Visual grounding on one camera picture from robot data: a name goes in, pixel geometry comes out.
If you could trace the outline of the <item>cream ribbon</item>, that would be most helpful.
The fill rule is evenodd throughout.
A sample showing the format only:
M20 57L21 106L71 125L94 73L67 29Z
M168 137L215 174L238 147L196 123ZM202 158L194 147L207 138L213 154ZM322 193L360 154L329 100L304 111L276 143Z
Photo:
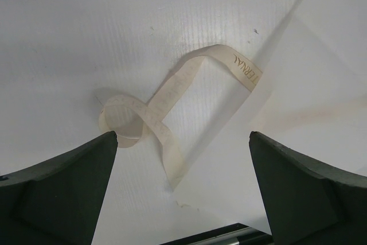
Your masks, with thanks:
M162 121L189 88L206 57L226 66L235 79L249 91L253 91L262 76L259 67L233 48L221 44L207 46L183 57L181 68L162 84L149 103L145 104L126 94L116 95L107 100L99 115L100 131L115 131L118 146L121 148L132 147L148 132L153 132L162 145L162 163L173 189L182 181L188 167L176 138ZM120 127L110 126L111 122L117 120L117 108L121 106L131 109L143 121L142 124L134 125L134 129L139 130L137 137L127 137L123 135Z

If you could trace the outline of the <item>white wrapping paper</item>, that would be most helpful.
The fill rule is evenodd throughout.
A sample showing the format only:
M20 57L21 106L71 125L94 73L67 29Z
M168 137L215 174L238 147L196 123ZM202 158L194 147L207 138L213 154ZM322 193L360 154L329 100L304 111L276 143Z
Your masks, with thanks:
M254 91L175 189L178 202L269 232L252 131L366 175L366 0L303 0Z

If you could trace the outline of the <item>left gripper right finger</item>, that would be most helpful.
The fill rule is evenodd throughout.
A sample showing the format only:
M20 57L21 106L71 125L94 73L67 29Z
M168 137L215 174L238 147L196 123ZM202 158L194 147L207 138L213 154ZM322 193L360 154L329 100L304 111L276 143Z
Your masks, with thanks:
M366 177L257 132L249 149L275 244L366 244Z

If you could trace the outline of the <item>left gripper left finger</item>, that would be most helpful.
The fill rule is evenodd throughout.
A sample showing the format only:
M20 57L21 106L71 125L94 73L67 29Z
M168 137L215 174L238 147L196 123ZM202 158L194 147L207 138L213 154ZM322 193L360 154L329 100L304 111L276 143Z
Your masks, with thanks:
M1 244L91 244L118 142L110 131L1 176Z

